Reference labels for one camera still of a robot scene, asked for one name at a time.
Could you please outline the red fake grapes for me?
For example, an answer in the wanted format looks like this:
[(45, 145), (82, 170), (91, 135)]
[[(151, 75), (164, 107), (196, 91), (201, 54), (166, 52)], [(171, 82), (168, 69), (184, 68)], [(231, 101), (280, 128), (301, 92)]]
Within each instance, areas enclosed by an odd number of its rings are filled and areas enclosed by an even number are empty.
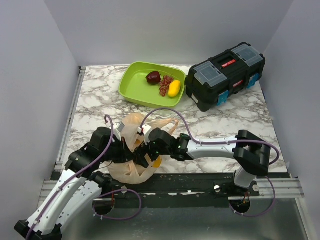
[(162, 97), (165, 97), (168, 90), (169, 90), (169, 86), (170, 84), (174, 81), (174, 78), (170, 75), (164, 75), (162, 80), (160, 81), (159, 85), (160, 85), (160, 88), (159, 88), (159, 94), (162, 96)]

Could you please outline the yellow fake mango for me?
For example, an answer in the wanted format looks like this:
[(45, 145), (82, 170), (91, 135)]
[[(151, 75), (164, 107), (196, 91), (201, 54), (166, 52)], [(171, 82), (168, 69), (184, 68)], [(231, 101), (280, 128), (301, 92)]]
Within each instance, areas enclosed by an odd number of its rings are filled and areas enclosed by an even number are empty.
[(181, 90), (181, 82), (179, 80), (174, 80), (170, 83), (167, 95), (170, 98), (176, 97)]

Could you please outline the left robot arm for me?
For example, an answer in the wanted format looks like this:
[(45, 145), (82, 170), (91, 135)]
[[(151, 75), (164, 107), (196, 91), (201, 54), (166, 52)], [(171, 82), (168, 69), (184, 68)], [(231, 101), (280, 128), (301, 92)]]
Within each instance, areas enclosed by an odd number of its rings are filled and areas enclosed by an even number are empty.
[(72, 220), (93, 200), (120, 192), (112, 178), (98, 169), (103, 162), (124, 163), (132, 159), (121, 131), (124, 125), (99, 127), (82, 148), (73, 152), (57, 183), (42, 205), (14, 230), (25, 240), (60, 240)]

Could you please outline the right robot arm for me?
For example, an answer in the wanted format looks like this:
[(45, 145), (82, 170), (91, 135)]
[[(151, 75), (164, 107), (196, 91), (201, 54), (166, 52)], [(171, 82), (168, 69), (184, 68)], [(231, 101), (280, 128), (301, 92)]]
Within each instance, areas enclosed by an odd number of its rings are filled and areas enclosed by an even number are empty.
[(239, 130), (235, 136), (216, 140), (195, 140), (187, 134), (178, 138), (160, 128), (150, 129), (142, 143), (135, 148), (134, 162), (144, 168), (159, 156), (170, 156), (179, 162), (201, 158), (227, 158), (236, 160), (240, 167), (235, 171), (230, 191), (241, 196), (247, 192), (256, 177), (269, 174), (271, 145), (247, 130)]

